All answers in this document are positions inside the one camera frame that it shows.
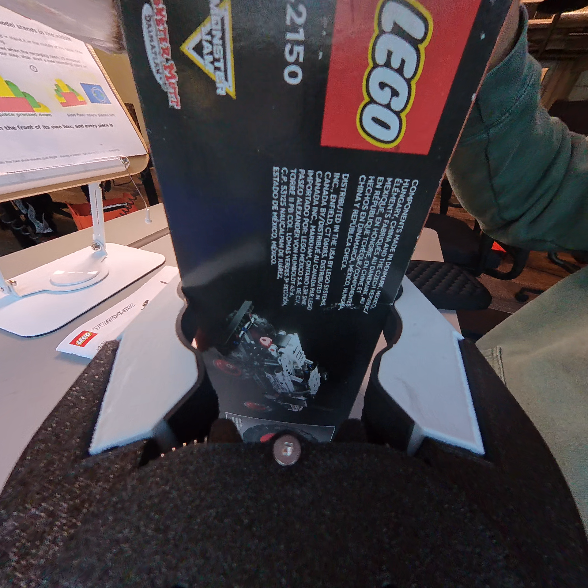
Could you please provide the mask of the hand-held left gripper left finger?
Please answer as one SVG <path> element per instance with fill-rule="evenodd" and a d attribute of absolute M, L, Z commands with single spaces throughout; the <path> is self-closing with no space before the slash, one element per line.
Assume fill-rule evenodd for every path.
<path fill-rule="evenodd" d="M 167 285 L 123 333 L 91 455 L 148 439 L 166 452 L 209 436 L 218 402 L 202 356 L 180 331 L 186 307 L 180 285 Z"/>

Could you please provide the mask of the white stand base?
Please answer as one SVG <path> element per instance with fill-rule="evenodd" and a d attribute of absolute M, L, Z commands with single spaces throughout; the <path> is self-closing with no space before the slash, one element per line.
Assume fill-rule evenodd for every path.
<path fill-rule="evenodd" d="M 1 329 L 23 337 L 53 332 L 165 263 L 161 254 L 105 241 L 102 191 L 89 184 L 91 246 L 23 273 L 1 276 Z"/>

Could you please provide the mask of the toy truck box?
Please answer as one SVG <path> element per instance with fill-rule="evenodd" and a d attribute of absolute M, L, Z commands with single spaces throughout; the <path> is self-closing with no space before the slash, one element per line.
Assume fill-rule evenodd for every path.
<path fill-rule="evenodd" d="M 510 1 L 120 1 L 220 415 L 330 441 Z"/>

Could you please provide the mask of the large printed instruction sheet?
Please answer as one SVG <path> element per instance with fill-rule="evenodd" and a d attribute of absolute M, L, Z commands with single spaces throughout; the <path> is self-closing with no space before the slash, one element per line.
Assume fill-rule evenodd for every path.
<path fill-rule="evenodd" d="M 118 178 L 148 153 L 92 49 L 1 7 L 1 199 Z"/>

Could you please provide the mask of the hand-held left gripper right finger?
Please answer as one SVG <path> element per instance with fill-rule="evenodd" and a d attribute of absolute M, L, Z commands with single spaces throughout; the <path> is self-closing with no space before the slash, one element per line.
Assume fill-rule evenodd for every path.
<path fill-rule="evenodd" d="M 375 357 L 364 422 L 376 440 L 409 455 L 425 438 L 484 455 L 460 352 L 461 334 L 409 280 L 388 326 L 398 330 Z"/>

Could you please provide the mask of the person's right forearm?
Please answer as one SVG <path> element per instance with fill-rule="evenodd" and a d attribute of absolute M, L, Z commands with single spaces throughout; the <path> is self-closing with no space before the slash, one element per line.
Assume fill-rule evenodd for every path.
<path fill-rule="evenodd" d="M 535 251 L 587 251 L 587 138 L 541 106 L 527 23 L 521 8 L 516 43 L 485 77 L 447 176 L 492 238 Z"/>

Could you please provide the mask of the instruction booklet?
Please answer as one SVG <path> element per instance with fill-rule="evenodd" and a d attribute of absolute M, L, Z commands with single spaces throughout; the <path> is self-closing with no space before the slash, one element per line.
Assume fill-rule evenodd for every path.
<path fill-rule="evenodd" d="M 69 334 L 56 347 L 56 351 L 88 359 L 94 358 L 107 341 L 119 338 L 140 312 L 178 276 L 178 268 L 165 266 L 127 298 L 88 320 L 79 331 L 75 330 Z"/>

